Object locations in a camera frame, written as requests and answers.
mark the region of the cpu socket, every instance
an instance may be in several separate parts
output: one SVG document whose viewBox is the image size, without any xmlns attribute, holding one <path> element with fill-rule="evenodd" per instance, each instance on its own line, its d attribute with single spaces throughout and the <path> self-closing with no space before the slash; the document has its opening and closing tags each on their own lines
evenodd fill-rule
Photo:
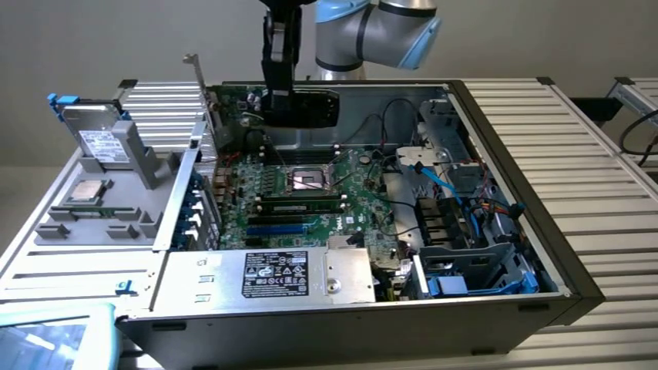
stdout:
<svg viewBox="0 0 658 370">
<path fill-rule="evenodd" d="M 292 171 L 293 190 L 324 190 L 327 188 L 324 171 L 317 168 L 299 168 Z"/>
</svg>

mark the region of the blue ram slot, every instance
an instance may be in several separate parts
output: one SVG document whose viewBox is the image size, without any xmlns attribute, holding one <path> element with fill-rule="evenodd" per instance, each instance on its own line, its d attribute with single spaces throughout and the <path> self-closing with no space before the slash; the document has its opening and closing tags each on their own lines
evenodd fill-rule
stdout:
<svg viewBox="0 0 658 370">
<path fill-rule="evenodd" d="M 263 226 L 249 227 L 247 229 L 247 235 L 287 235 L 305 233 L 307 229 L 304 228 L 304 225 Z"/>
</svg>

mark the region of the power supply label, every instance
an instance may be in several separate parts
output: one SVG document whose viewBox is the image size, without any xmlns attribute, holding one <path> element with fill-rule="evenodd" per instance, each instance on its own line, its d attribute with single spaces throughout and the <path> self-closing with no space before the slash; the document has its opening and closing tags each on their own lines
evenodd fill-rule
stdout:
<svg viewBox="0 0 658 370">
<path fill-rule="evenodd" d="M 78 131 L 78 134 L 100 163 L 128 163 L 121 143 L 109 131 Z"/>
<path fill-rule="evenodd" d="M 305 251 L 247 253 L 243 296 L 245 298 L 308 295 Z"/>
</svg>

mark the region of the barcode label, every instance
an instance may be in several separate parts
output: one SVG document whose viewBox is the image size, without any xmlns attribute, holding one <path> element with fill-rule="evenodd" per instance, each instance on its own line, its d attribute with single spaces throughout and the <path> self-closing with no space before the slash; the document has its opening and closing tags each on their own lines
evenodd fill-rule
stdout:
<svg viewBox="0 0 658 370">
<path fill-rule="evenodd" d="M 78 131 L 80 136 L 100 163 L 128 163 L 128 155 L 119 139 L 109 131 Z"/>
</svg>

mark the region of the white wall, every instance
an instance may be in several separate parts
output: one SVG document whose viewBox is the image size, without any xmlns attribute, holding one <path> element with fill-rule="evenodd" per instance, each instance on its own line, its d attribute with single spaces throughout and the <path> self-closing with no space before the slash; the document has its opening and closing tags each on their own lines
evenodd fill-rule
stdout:
<svg viewBox="0 0 658 370">
<path fill-rule="evenodd" d="M 105 98 L 120 79 L 259 79 L 257 0 L 5 0 L 0 11 L 0 165 L 61 164 L 73 149 L 46 108 L 50 92 Z M 551 76 L 570 94 L 611 77 L 658 76 L 655 0 L 440 0 L 436 46 L 416 72 L 369 78 Z M 313 71 L 312 9 L 299 76 Z"/>
</svg>

